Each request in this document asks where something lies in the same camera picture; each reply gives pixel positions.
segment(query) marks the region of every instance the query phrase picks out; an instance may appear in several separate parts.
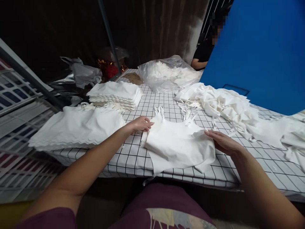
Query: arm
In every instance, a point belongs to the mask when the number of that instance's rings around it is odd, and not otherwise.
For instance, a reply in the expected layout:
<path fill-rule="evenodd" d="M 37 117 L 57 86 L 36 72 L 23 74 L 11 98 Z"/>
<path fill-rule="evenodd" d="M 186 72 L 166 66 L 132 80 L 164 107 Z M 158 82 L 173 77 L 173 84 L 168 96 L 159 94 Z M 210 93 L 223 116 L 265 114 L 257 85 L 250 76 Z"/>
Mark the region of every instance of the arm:
<path fill-rule="evenodd" d="M 206 62 L 198 62 L 198 61 L 199 61 L 199 59 L 193 59 L 192 60 L 191 67 L 193 69 L 201 69 L 201 68 L 206 67 L 207 61 Z"/>
<path fill-rule="evenodd" d="M 135 131 L 149 131 L 152 125 L 147 117 L 141 116 L 114 132 L 58 176 L 21 221 L 56 207 L 70 208 L 76 214 L 82 197 L 128 136 Z"/>
<path fill-rule="evenodd" d="M 205 131 L 215 147 L 231 156 L 250 202 L 268 228 L 304 228 L 305 218 L 281 193 L 258 161 L 238 142 L 217 131 Z"/>

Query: person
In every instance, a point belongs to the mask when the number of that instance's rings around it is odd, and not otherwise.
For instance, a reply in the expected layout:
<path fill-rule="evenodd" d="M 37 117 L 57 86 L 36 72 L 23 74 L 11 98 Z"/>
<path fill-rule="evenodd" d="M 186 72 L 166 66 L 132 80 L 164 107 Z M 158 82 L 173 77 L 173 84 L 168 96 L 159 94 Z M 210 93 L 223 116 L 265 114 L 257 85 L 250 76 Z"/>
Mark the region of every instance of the person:
<path fill-rule="evenodd" d="M 200 71 L 205 69 L 207 66 L 207 62 L 212 54 L 214 46 L 218 40 L 218 36 L 222 30 L 224 21 L 228 12 L 230 11 L 232 4 L 223 6 L 219 12 L 212 13 L 212 31 L 207 39 L 204 39 L 203 42 L 200 43 L 198 48 L 195 51 L 194 57 L 191 62 L 191 67 L 196 71 Z"/>
<path fill-rule="evenodd" d="M 58 176 L 22 216 L 16 229 L 76 228 L 80 201 L 120 146 L 135 131 L 149 131 L 152 122 L 141 116 L 76 160 Z M 239 143 L 217 131 L 205 131 L 215 147 L 229 155 L 244 191 L 266 228 L 305 228 L 305 218 L 266 175 L 257 160 Z M 124 209 L 110 228 L 215 228 L 204 210 L 178 186 L 149 184 Z"/>

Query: metal pole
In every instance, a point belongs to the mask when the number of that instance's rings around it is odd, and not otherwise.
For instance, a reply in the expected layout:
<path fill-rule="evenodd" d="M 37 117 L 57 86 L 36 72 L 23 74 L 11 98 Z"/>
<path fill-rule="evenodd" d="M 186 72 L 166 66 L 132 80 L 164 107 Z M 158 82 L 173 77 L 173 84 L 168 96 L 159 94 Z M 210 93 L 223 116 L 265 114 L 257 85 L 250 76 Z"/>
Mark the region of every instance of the metal pole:
<path fill-rule="evenodd" d="M 57 106 L 59 109 L 63 110 L 64 105 L 56 99 L 51 92 L 49 92 L 44 86 L 42 86 L 27 70 L 25 70 L 14 58 L 12 58 L 2 47 L 0 47 L 0 57 L 8 65 L 10 65 L 17 73 L 19 73 L 23 78 L 29 81 L 39 92 L 44 94 L 53 105 Z"/>
<path fill-rule="evenodd" d="M 110 46 L 111 46 L 111 49 L 112 49 L 112 53 L 114 54 L 115 62 L 117 63 L 117 66 L 118 66 L 120 74 L 122 74 L 120 62 L 119 62 L 117 53 L 115 51 L 115 46 L 114 46 L 111 30 L 110 30 L 110 27 L 109 27 L 109 23 L 108 23 L 108 19 L 107 19 L 107 15 L 106 15 L 106 11 L 105 11 L 103 0 L 98 0 L 98 5 L 99 5 L 99 8 L 100 8 L 101 13 L 102 13 L 104 25 L 105 25 L 105 28 L 106 28 L 106 31 L 107 31 L 107 35 L 108 35 L 108 39 L 109 39 Z"/>

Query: right hand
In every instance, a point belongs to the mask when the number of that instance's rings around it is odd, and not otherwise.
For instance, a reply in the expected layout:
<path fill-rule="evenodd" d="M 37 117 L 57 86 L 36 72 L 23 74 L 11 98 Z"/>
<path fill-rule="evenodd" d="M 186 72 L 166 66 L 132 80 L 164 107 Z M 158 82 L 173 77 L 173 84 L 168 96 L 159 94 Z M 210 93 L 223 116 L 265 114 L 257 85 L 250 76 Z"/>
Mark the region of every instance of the right hand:
<path fill-rule="evenodd" d="M 242 152 L 243 150 L 245 150 L 245 148 L 241 144 L 221 132 L 214 130 L 205 130 L 204 133 L 214 140 L 216 149 L 229 156 L 232 156 L 235 153 Z"/>

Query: hand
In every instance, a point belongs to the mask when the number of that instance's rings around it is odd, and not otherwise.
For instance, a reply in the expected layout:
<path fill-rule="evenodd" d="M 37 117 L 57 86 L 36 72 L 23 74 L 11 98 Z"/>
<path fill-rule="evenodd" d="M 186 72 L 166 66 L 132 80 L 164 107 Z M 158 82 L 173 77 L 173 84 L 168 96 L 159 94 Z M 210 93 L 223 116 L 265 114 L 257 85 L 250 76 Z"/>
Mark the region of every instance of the hand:
<path fill-rule="evenodd" d="M 126 127 L 131 130 L 131 132 L 144 131 L 148 132 L 154 122 L 151 122 L 146 116 L 140 116 L 130 123 L 126 124 Z"/>
<path fill-rule="evenodd" d="M 214 140 L 215 148 L 221 152 L 232 156 L 234 153 L 242 152 L 245 148 L 229 136 L 214 130 L 204 131 L 204 133 Z"/>

